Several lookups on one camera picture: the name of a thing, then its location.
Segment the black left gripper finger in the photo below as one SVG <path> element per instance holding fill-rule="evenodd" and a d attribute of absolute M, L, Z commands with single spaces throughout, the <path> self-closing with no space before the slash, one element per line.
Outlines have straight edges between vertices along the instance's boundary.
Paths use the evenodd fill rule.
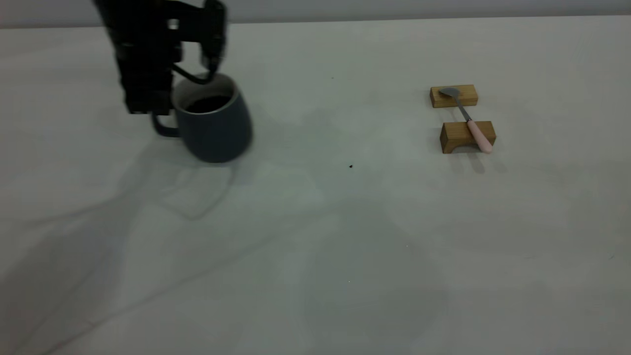
<path fill-rule="evenodd" d="M 149 112 L 155 115 L 170 115 L 172 110 L 171 93 L 149 94 Z"/>
<path fill-rule="evenodd" d="M 148 114 L 150 101 L 145 94 L 125 94 L 125 106 L 129 114 Z"/>

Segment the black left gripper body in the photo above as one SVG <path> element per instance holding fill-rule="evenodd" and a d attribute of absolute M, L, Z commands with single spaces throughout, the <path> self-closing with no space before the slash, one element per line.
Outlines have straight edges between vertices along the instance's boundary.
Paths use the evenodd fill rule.
<path fill-rule="evenodd" d="M 182 61 L 181 42 L 164 42 L 165 51 L 152 53 L 131 42 L 114 45 L 119 83 L 126 98 L 169 98 L 174 63 Z"/>

